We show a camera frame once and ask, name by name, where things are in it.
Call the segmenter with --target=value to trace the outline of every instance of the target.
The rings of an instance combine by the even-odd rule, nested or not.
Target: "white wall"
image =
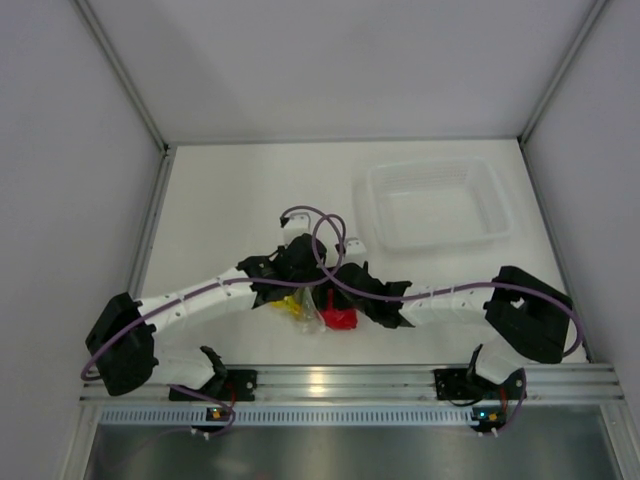
[[[638,424],[639,25],[639,2],[612,2],[528,148],[592,346]]]
[[[158,154],[70,2],[0,15],[0,477],[51,478]]]
[[[91,0],[169,140],[515,137],[592,0]]]

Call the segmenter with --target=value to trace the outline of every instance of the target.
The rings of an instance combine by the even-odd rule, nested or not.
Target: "metal panel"
[[[167,141],[515,137],[591,2],[93,0]]]
[[[497,439],[454,427],[239,427],[209,441],[183,431],[138,452],[167,427],[101,427],[86,480],[620,478],[597,408],[528,408],[517,421]]]
[[[640,421],[640,3],[612,2],[527,143],[595,360]]]

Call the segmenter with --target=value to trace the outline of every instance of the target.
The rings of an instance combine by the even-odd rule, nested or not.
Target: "white enclosure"
[[[105,399],[85,398],[78,374],[108,298],[176,290],[270,252],[294,204],[343,214],[387,279],[449,285],[515,264],[567,291],[587,348],[557,370],[532,367],[529,400],[608,398],[605,443],[620,478],[639,478],[625,404],[640,421],[635,2],[9,0],[4,10],[3,478],[83,478],[87,419]],[[367,169],[460,156],[497,173],[509,235],[382,248]],[[495,336],[363,322],[305,336],[267,310],[233,320],[182,341],[224,337],[215,346],[233,364],[425,367],[466,363]]]

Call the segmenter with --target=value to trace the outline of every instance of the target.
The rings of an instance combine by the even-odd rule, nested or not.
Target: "white table surface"
[[[473,247],[390,253],[370,221],[364,175],[373,165],[430,157],[485,158],[514,213],[508,239]],[[515,140],[341,142],[179,147],[169,180],[143,297],[214,277],[282,243],[279,216],[296,204],[344,217],[367,245],[370,271],[387,280],[450,285],[489,280],[516,265],[563,290],[558,266]],[[323,229],[320,239],[335,244]],[[490,291],[482,293],[487,298]],[[490,327],[437,325],[385,329],[361,317],[352,331],[299,332],[271,307],[187,329],[179,346],[209,345],[227,364],[466,363]],[[575,335],[570,328],[567,345]],[[583,349],[565,362],[585,362]]]

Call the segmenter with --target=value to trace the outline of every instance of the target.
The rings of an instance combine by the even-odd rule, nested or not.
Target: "black mount bracket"
[[[258,387],[258,372],[256,370],[227,369],[212,349],[202,347],[201,350],[212,361],[215,375],[198,392],[222,402],[255,401],[254,391]],[[192,402],[193,397],[170,389],[169,400],[172,402]]]
[[[569,297],[517,267],[502,267],[494,282],[528,287],[553,297],[569,309]],[[496,288],[484,304],[485,319],[519,354],[539,363],[560,363],[569,317],[546,300]]]
[[[518,400],[522,395],[522,372],[517,370],[502,385],[467,375],[466,368],[442,368],[434,371],[438,400],[465,402],[474,400],[500,401],[500,389],[504,389],[507,400]]]
[[[387,282],[382,283],[369,274],[369,265],[365,262],[361,267],[355,263],[347,263],[340,267],[336,278],[342,283],[364,292],[391,297],[401,297],[411,282]],[[346,292],[337,287],[341,295],[357,310],[385,328],[413,327],[402,315],[400,309],[402,302],[386,302],[370,300],[359,295]]]
[[[312,243],[311,235],[305,233],[294,238],[286,247],[278,247],[273,260],[265,256],[248,257],[238,263],[236,268],[245,272],[249,278],[288,282],[319,280],[323,277],[323,273],[313,256]],[[320,258],[324,260],[327,255],[326,247],[320,241],[316,241],[316,247]],[[297,290],[296,287],[281,287],[257,282],[251,285],[251,289],[257,292],[253,308],[282,300]]]
[[[89,332],[85,345],[94,355],[116,333],[140,318],[138,307],[128,293],[116,295],[107,303]],[[140,325],[118,340],[96,362],[100,378],[112,397],[142,386],[151,377],[158,360],[153,356],[153,325]]]

